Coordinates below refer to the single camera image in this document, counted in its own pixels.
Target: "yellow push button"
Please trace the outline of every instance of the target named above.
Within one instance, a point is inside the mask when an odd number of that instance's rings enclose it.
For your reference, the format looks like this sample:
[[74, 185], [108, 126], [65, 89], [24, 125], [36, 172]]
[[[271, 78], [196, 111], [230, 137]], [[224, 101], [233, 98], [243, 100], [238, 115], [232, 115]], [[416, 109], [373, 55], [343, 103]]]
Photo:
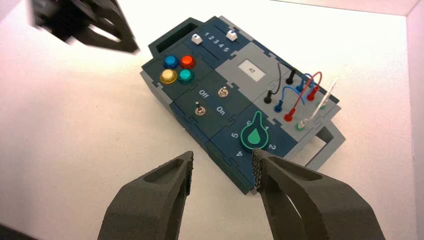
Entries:
[[160, 75], [160, 81], [164, 84], [172, 84], [177, 80], [177, 72], [172, 69], [165, 69]]

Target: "table surface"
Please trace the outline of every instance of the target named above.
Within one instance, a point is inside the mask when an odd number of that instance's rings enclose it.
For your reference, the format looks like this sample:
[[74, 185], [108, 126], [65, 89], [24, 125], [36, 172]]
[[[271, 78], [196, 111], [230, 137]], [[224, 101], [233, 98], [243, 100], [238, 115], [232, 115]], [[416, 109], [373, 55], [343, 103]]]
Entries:
[[26, 1], [0, 22], [0, 223], [42, 240], [96, 239], [121, 186], [192, 150], [180, 239], [271, 240], [261, 197], [243, 195], [139, 75], [149, 43], [188, 17], [223, 15], [301, 71], [322, 71], [325, 88], [338, 80], [333, 122], [346, 141], [319, 171], [371, 204], [388, 240], [417, 239], [405, 17], [198, 2], [120, 0], [135, 55], [67, 45], [29, 25]]

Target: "rectangular opening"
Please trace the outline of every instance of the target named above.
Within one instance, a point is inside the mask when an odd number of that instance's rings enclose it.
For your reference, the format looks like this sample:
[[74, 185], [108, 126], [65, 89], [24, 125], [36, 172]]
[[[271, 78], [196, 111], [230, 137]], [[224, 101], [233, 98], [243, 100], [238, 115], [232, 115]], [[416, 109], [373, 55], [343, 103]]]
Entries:
[[313, 136], [310, 142], [292, 158], [292, 161], [305, 166], [326, 144], [319, 137]]
[[108, 38], [108, 39], [110, 39], [110, 40], [112, 40], [112, 41], [114, 41], [116, 43], [121, 42], [121, 40], [119, 38], [117, 38], [116, 36], [114, 36], [113, 34], [107, 32], [107, 31], [105, 31], [105, 30], [103, 30], [101, 28], [98, 28], [95, 25], [90, 24], [88, 26], [88, 28], [91, 29], [91, 30], [93, 30], [93, 32], [95, 32], [96, 34], [102, 35], [103, 37]]
[[180, 28], [177, 32], [163, 40], [156, 46], [156, 49], [159, 53], [163, 52], [165, 49], [169, 48], [176, 41], [182, 39], [185, 35], [189, 34], [191, 31], [195, 30], [198, 26], [194, 23], [189, 23], [184, 27]]

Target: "push button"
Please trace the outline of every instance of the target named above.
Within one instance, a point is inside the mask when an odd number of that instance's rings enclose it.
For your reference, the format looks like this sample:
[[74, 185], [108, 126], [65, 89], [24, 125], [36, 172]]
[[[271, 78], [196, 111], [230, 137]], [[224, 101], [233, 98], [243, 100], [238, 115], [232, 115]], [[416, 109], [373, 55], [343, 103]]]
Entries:
[[249, 152], [253, 149], [263, 149], [267, 146], [270, 136], [262, 125], [261, 111], [257, 111], [251, 124], [241, 130], [240, 139], [242, 147]]
[[167, 56], [163, 60], [163, 67], [166, 69], [176, 69], [178, 67], [178, 59], [176, 56]]
[[179, 63], [179, 65], [181, 66], [181, 68], [183, 69], [192, 69], [195, 67], [196, 65], [196, 60], [193, 56], [191, 55], [185, 55], [181, 58], [181, 61]]
[[189, 84], [193, 81], [194, 74], [189, 69], [183, 69], [179, 72], [178, 79], [182, 84]]
[[160, 81], [164, 84], [172, 84], [177, 80], [177, 72], [171, 69], [165, 69], [160, 75]]

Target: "black wire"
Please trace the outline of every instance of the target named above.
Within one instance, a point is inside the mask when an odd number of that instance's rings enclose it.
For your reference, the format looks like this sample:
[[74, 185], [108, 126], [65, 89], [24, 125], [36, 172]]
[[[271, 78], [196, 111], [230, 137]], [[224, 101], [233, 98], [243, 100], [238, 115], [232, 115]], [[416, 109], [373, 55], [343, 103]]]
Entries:
[[280, 90], [280, 86], [281, 86], [281, 67], [280, 64], [282, 64], [281, 62], [277, 62], [277, 66], [278, 66], [278, 87], [277, 90], [275, 92], [272, 93], [272, 95], [275, 95], [278, 93], [278, 91]]

